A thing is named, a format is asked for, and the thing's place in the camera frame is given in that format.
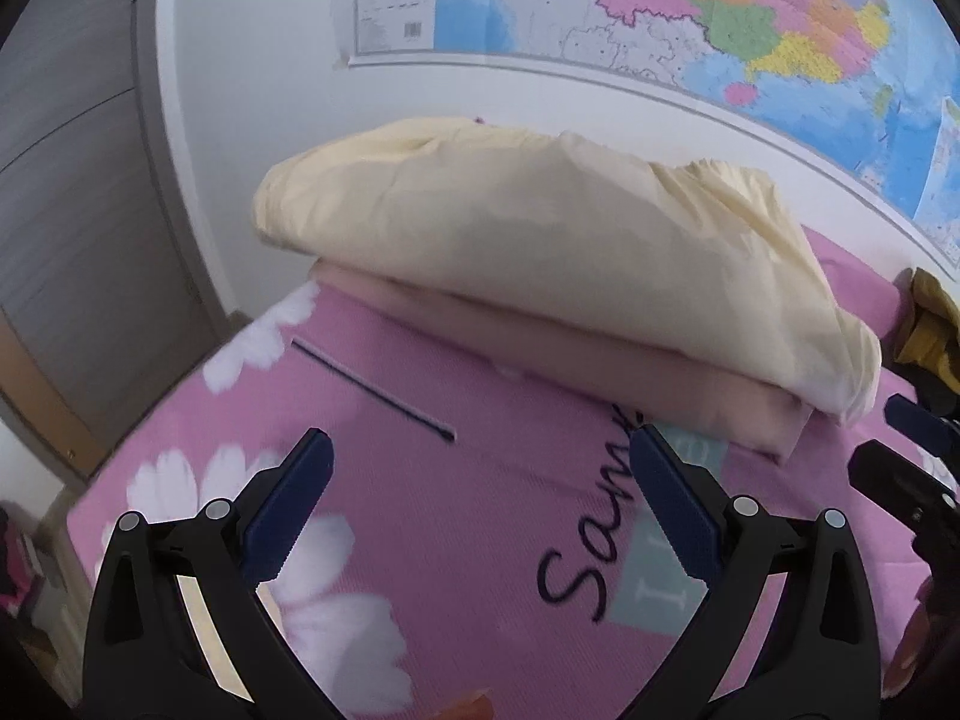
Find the person's right hand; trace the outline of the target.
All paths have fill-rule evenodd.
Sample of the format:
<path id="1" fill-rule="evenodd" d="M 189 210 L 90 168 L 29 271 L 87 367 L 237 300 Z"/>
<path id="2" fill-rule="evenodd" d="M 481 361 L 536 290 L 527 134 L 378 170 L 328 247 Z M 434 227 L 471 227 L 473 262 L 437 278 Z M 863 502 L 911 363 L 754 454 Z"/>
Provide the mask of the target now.
<path id="1" fill-rule="evenodd" d="M 929 594 L 934 587 L 934 578 L 928 577 L 919 585 L 916 592 L 916 608 L 908 621 L 900 644 L 896 645 L 892 660 L 885 668 L 882 678 L 882 697 L 889 699 L 903 691 L 913 676 L 919 655 L 928 639 L 931 621 L 929 621 L 928 604 Z"/>

